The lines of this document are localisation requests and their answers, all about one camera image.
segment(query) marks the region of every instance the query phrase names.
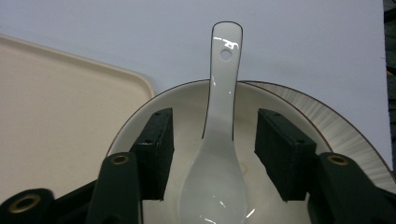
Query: hole in spoon handle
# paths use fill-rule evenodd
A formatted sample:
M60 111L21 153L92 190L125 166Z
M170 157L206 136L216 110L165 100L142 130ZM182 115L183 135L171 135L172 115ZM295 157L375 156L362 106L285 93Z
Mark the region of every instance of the hole in spoon handle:
M242 27L230 21L213 27L210 96L203 137L221 132L233 138L233 101L242 48Z

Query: white bowl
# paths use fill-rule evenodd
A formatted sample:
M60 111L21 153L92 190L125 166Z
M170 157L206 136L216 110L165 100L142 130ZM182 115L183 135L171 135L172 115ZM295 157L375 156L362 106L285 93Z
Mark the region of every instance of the white bowl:
M208 91L208 80L202 80L175 87L156 96L131 116L120 130L109 150L108 155L128 151L143 130L151 114L167 107L173 107L175 153L164 201L144 201L145 223L178 223L178 195L192 160L201 145ZM306 97L306 95L297 91L294 91L293 94L300 94ZM254 154L259 108L276 111L289 119L317 142L318 154L332 151L329 142L331 142L330 140L332 139L330 138L334 137L337 129L332 128L332 136L330 133L324 134L302 110L299 110L282 97L247 83L237 83L234 111L234 145L247 187L248 211L252 212L247 222L263 223L265 220L265 223L309 223L306 200L305 202L284 203L266 174L264 166ZM351 126L346 121L344 121L343 125ZM360 142L367 142L361 135L355 137L355 139L359 139ZM345 154L343 153L345 150L333 149L333 151ZM369 158L369 160L372 165L368 167L374 167L375 174L380 173L380 175L369 175L372 180L374 179L374 182L379 187L394 192L396 184L387 166L380 158Z

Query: spoon bowl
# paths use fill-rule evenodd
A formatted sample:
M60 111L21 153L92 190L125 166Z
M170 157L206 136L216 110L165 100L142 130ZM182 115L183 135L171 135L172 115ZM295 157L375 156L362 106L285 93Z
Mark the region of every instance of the spoon bowl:
M178 202L181 224L240 224L248 202L233 145L233 103L242 47L242 28L213 27L210 93L204 136Z

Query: plate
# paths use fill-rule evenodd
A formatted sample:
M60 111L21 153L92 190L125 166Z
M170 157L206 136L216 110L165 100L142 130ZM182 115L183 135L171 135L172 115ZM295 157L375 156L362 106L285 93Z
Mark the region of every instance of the plate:
M288 91L290 97L295 96L300 105L323 105L316 103L313 98L300 92L292 91L286 87L278 86L280 90ZM166 91L137 110L129 120L124 124L108 152L109 155L128 151L140 134L144 125L149 120L152 113L173 107L174 110L174 137L175 137L175 154L169 175L168 184L162 202L144 201L144 219L145 223L178 223L177 221L177 200L181 191L184 178L189 171L192 160L199 149L202 137L202 131L205 124L205 112L207 107L209 91L208 80L196 81L175 87ZM247 187L247 200L249 217L248 223L309 223L309 216L305 202L288 202L284 203L276 191L275 186L265 172L265 168L254 154L254 142L256 134L256 125L259 108L274 110L298 126L309 137L318 144L317 153L333 150L334 152L346 154L347 149L341 151L341 147L334 147L333 138L338 137L338 129L331 128L323 133L322 126L332 126L332 120L337 119L335 116L327 118L326 113L330 108L318 108L311 111L311 114L295 106L291 100L285 100L279 95L247 83L238 82L235 95L234 111L234 144L235 151L244 174L244 180ZM308 116L315 114L324 116L318 119L324 119L322 126L318 126ZM362 145L370 144L366 139L358 135L347 135L353 139L359 139L357 142ZM375 184L383 189L394 192L396 184L389 173L386 165L378 158L373 148L368 148L370 154L363 152L362 156L370 165L364 167L364 172L370 176ZM351 153L352 159L359 159L359 153Z
M151 99L140 75L0 36L0 202L97 178L122 124Z

